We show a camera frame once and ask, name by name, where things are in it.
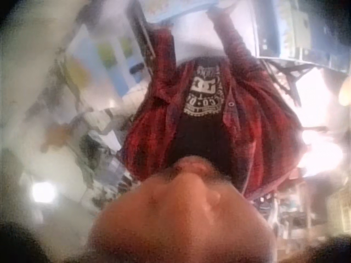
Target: hair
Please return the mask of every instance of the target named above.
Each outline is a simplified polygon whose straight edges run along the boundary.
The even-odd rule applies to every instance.
[[[50,262],[34,234],[16,223],[0,224],[0,262]]]
[[[338,236],[328,239],[317,247],[309,247],[305,251],[283,260],[281,263],[342,263],[350,262],[351,236]]]

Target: bright light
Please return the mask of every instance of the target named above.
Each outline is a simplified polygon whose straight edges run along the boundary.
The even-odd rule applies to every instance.
[[[296,109],[296,114],[302,126],[324,126],[332,95],[321,72],[314,68],[297,81],[296,87],[302,104],[302,108]]]
[[[48,182],[38,182],[33,185],[32,194],[37,203],[51,203],[56,197],[56,190]]]
[[[315,130],[304,130],[302,132],[302,139],[305,144],[309,145],[315,142],[319,137],[319,134]]]
[[[318,141],[312,144],[311,151],[307,152],[299,167],[305,167],[307,173],[304,177],[313,176],[323,171],[335,169],[343,158],[341,148],[329,141]]]
[[[341,90],[339,93],[339,103],[342,106],[348,106],[350,105],[350,102],[351,102],[351,78],[350,76],[348,76],[341,87]]]

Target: nose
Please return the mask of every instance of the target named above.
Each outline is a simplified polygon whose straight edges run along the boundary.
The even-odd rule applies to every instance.
[[[158,218],[178,228],[193,227],[199,222],[211,224],[220,200],[220,194],[209,188],[201,175],[189,171],[156,187],[152,197]]]

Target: hand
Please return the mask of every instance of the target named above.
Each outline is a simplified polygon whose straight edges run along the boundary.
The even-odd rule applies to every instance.
[[[222,15],[230,15],[239,4],[240,0],[235,0],[234,3],[226,8],[211,7],[207,11],[208,18],[212,21]]]

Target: man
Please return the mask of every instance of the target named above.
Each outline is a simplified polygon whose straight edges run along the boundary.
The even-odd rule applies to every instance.
[[[154,75],[122,155],[138,179],[196,155],[255,199],[276,188],[298,164],[303,152],[299,120],[234,29],[233,7],[208,12],[228,58],[198,58],[176,68],[170,31],[151,34]]]
[[[104,262],[276,258],[267,222],[227,177],[194,156],[179,160],[108,205],[95,222],[89,247],[92,253],[86,262],[98,258],[96,253]]]

